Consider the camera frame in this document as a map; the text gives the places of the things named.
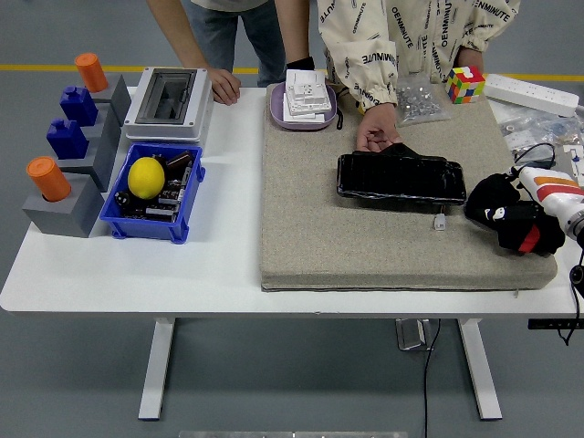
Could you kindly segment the person's right hand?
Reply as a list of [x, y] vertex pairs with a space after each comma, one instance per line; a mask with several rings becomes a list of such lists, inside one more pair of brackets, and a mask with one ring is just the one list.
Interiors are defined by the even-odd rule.
[[395, 126], [396, 111], [392, 103], [382, 103], [366, 110], [357, 131], [357, 151], [381, 152], [402, 142]]

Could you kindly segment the bare-armed person's right hand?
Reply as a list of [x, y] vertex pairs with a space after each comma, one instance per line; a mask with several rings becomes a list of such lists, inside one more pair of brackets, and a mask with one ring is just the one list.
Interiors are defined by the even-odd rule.
[[230, 106], [239, 100], [241, 81], [230, 71], [221, 68], [209, 68], [208, 76], [212, 83], [215, 102]]

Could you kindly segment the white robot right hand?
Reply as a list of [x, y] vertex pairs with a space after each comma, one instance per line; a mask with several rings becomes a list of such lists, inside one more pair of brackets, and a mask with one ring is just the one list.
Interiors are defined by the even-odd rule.
[[519, 180], [544, 212], [558, 219], [566, 235], [578, 234], [575, 229], [583, 220], [583, 189], [567, 173], [523, 165], [511, 167], [504, 176]]

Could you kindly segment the person's left hand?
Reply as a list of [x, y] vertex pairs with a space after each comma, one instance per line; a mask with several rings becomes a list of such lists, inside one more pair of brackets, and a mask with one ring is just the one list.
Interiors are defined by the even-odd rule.
[[460, 47], [454, 61], [456, 68], [476, 67], [480, 73], [485, 71], [483, 53], [469, 47]]

